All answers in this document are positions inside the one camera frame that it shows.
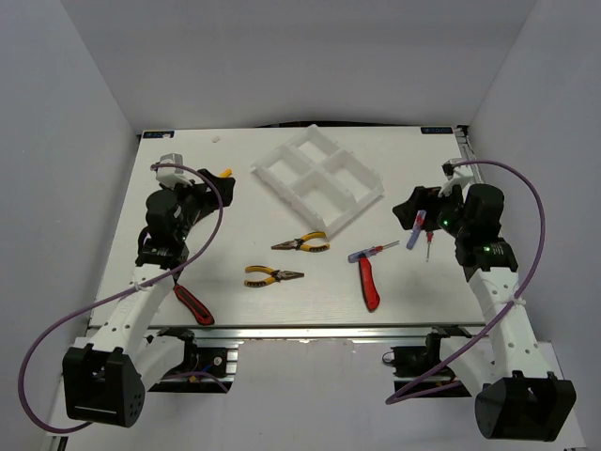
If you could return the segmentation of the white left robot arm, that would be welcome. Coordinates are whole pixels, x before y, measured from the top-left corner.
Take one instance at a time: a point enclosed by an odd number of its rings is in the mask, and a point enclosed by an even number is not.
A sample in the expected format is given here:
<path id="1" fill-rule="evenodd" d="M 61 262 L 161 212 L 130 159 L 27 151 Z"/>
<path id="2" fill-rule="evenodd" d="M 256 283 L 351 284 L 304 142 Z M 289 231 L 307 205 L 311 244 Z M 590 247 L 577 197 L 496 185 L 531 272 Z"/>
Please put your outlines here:
<path id="1" fill-rule="evenodd" d="M 68 418 L 129 428 L 141 414 L 146 392 L 163 376 L 172 369 L 179 375 L 196 369 L 199 354 L 189 331 L 152 338 L 146 333 L 190 261 L 191 229 L 233 200 L 232 177 L 216 177 L 206 169 L 199 173 L 202 180 L 195 182 L 170 163 L 158 169 L 161 188 L 146 199 L 131 293 L 120 296 L 110 318 L 63 358 Z"/>

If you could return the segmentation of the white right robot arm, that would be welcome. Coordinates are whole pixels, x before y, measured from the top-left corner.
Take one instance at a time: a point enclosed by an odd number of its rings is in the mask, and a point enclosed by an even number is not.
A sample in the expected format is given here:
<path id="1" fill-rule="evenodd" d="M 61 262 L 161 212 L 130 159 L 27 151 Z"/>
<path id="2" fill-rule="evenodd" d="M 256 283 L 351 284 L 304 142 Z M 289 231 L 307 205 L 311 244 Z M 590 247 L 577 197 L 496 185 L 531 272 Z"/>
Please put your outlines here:
<path id="1" fill-rule="evenodd" d="M 482 310 L 485 327 L 476 335 L 430 334 L 425 371 L 389 398 L 417 397 L 414 386 L 450 370 L 474 398 L 480 433 L 489 440 L 555 441 L 572 411 L 576 390 L 550 368 L 539 349 L 518 293 L 515 254 L 501 235 L 503 192 L 488 184 L 467 191 L 454 185 L 416 187 L 393 207 L 404 229 L 424 212 L 427 231 L 442 230 L 455 240 L 455 258 Z"/>

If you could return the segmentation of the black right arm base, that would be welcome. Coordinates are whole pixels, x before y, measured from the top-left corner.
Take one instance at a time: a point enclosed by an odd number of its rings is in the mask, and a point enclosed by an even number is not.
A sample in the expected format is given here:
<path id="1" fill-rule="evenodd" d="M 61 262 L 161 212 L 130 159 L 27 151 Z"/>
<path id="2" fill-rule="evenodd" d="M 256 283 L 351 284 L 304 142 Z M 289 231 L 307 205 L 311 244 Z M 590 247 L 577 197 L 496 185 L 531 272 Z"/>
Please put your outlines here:
<path id="1" fill-rule="evenodd" d="M 381 361 L 385 366 L 393 369 L 397 379 L 394 390 L 399 390 L 408 384 L 410 379 L 415 379 L 431 367 L 440 362 L 440 342 L 451 337 L 471 339 L 472 335 L 463 327 L 434 327 L 426 335 L 423 345 L 419 346 L 396 346 L 385 352 Z M 412 388 L 409 393 L 417 393 L 422 390 L 444 387 L 457 381 L 456 374 L 446 366 L 435 373 L 428 380 L 421 382 Z"/>

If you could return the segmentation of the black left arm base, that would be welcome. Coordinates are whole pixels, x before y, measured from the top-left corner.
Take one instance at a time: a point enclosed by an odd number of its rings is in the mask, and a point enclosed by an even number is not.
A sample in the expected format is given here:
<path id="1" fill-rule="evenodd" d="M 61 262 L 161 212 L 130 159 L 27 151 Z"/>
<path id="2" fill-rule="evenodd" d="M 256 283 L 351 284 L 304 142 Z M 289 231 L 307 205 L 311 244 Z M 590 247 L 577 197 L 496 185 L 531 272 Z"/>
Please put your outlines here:
<path id="1" fill-rule="evenodd" d="M 224 387 L 230 389 L 236 371 L 237 350 L 232 347 L 198 338 L 195 330 L 187 328 L 163 328 L 147 334 L 143 339 L 147 348 L 159 338 L 176 338 L 184 344 L 183 362 L 170 369 L 166 375 L 189 372 L 204 372 L 215 377 Z M 156 393 L 186 393 L 186 394 L 222 394 L 223 389 L 212 378 L 184 376 L 183 378 L 163 379 L 150 388 Z"/>

